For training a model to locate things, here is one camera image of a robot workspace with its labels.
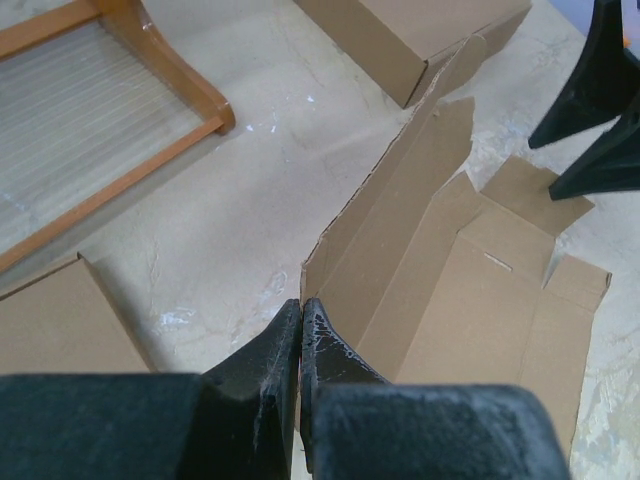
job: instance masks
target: black chair leg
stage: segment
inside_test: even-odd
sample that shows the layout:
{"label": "black chair leg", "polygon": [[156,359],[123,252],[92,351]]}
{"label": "black chair leg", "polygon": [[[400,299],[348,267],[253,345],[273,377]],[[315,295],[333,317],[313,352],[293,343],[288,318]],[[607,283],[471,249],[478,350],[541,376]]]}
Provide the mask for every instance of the black chair leg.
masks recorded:
{"label": "black chair leg", "polygon": [[540,148],[613,120],[639,88],[640,69],[623,44],[621,0],[595,0],[580,60],[529,146]]}
{"label": "black chair leg", "polygon": [[613,128],[603,133],[549,187],[551,198],[640,190],[639,129],[640,93]]}

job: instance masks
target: black plastic leg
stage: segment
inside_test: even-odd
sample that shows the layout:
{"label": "black plastic leg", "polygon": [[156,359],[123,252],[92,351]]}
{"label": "black plastic leg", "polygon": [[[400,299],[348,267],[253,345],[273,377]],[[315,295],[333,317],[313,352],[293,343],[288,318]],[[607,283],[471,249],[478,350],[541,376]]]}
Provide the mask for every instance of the black plastic leg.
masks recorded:
{"label": "black plastic leg", "polygon": [[623,44],[621,0],[595,0],[580,60],[529,146],[540,148],[613,120],[639,88],[640,69]]}
{"label": "black plastic leg", "polygon": [[[288,300],[260,335],[203,375],[215,405],[203,405],[206,412],[194,423],[209,441],[194,442],[199,461],[185,459],[189,477],[290,478],[301,317],[300,302]],[[198,465],[213,452],[218,461],[203,475]]]}
{"label": "black plastic leg", "polygon": [[314,480],[569,480],[544,408],[516,387],[322,385]]}
{"label": "black plastic leg", "polygon": [[0,478],[290,478],[302,341],[288,301],[204,375],[0,377]]}
{"label": "black plastic leg", "polygon": [[305,447],[307,470],[312,473],[312,413],[318,387],[329,383],[388,382],[340,338],[317,298],[305,304],[302,323],[300,436]]}
{"label": "black plastic leg", "polygon": [[640,93],[550,187],[553,200],[589,193],[640,190]]}

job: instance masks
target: flattened cardboard box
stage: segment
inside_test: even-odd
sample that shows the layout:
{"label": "flattened cardboard box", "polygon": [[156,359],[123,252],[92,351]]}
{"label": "flattened cardboard box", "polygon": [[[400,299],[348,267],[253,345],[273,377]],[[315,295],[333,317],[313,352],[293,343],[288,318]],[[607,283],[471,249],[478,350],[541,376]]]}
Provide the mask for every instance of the flattened cardboard box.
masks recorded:
{"label": "flattened cardboard box", "polygon": [[499,52],[530,0],[296,0],[401,107],[422,98],[465,39]]}
{"label": "flattened cardboard box", "polygon": [[0,292],[0,374],[150,370],[83,258],[63,261]]}
{"label": "flattened cardboard box", "polygon": [[530,389],[568,455],[610,274],[570,256],[551,262],[557,235],[593,205],[551,202],[555,175],[517,157],[479,193],[465,173],[448,182],[471,151],[473,101],[434,107],[455,64],[440,76],[320,238],[303,300],[319,297],[391,381]]}

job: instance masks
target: wooden frame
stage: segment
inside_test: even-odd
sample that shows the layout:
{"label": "wooden frame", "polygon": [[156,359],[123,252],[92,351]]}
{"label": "wooden frame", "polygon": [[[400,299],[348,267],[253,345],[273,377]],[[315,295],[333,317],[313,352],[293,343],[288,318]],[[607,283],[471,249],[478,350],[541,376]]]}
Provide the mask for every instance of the wooden frame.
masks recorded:
{"label": "wooden frame", "polygon": [[9,250],[0,252],[0,272],[43,247],[207,135],[226,133],[235,126],[233,110],[224,96],[169,46],[140,0],[75,0],[0,30],[0,61],[95,20],[167,83],[204,123]]}

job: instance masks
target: marble floor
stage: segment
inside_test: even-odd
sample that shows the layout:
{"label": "marble floor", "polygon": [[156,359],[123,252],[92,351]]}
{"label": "marble floor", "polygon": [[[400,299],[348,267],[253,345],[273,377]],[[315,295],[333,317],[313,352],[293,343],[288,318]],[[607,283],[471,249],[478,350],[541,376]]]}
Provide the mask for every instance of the marble floor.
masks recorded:
{"label": "marble floor", "polygon": [[[0,28],[58,0],[0,0]],[[528,134],[584,43],[546,0],[454,96],[476,98],[465,168],[482,186],[510,155],[564,170],[602,131],[536,152]],[[155,0],[174,48],[231,101],[209,138],[0,277],[80,251],[163,371],[203,371],[298,296],[300,264],[410,115],[292,0]],[[2,87],[0,69],[0,94]],[[571,455],[576,479],[640,478],[640,194],[596,208],[557,248],[613,272],[597,312]],[[301,444],[293,478],[307,478]]]}

